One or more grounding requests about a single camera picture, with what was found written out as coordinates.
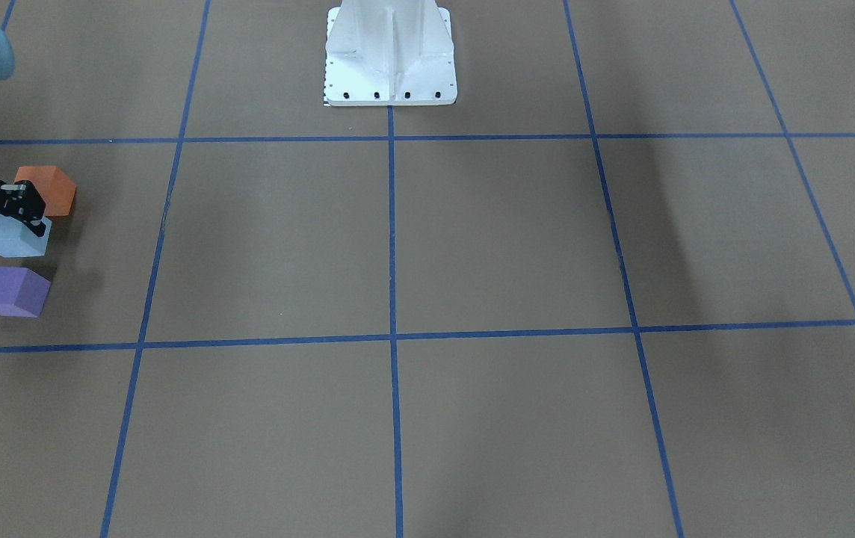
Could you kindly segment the light blue foam block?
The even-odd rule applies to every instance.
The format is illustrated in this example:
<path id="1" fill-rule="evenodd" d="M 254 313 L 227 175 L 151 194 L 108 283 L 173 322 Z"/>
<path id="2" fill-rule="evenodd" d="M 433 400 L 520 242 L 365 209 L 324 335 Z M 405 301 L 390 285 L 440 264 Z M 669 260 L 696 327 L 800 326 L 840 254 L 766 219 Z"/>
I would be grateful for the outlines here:
<path id="1" fill-rule="evenodd" d="M 0 256 L 2 258 L 39 258 L 44 256 L 49 242 L 52 222 L 43 217 L 42 236 L 36 236 L 27 226 L 11 217 L 0 214 Z"/>

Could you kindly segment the orange foam block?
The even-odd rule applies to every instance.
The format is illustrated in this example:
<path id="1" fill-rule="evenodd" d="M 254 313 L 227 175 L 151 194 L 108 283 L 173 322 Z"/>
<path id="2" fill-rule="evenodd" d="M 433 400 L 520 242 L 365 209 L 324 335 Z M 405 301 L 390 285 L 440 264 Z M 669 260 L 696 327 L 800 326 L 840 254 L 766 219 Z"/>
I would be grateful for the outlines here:
<path id="1" fill-rule="evenodd" d="M 45 202 L 45 217 L 69 217 L 78 187 L 61 168 L 56 166 L 21 166 L 17 181 L 29 181 Z"/>

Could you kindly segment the purple foam block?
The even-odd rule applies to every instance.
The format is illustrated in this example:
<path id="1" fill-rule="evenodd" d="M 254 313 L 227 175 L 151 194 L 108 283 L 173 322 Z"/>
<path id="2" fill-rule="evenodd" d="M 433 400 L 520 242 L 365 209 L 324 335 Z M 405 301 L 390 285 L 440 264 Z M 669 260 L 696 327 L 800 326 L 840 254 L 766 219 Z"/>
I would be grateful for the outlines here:
<path id="1" fill-rule="evenodd" d="M 0 266 L 0 316 L 37 319 L 51 282 L 27 267 Z"/>

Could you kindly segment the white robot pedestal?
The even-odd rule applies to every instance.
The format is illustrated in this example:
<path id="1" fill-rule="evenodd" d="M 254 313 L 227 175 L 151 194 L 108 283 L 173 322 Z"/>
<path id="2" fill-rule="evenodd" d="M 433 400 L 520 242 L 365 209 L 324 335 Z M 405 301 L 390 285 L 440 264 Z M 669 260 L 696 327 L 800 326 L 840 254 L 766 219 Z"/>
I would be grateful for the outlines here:
<path id="1" fill-rule="evenodd" d="M 457 101 L 451 13 L 434 1 L 342 1 L 326 15 L 323 105 Z"/>

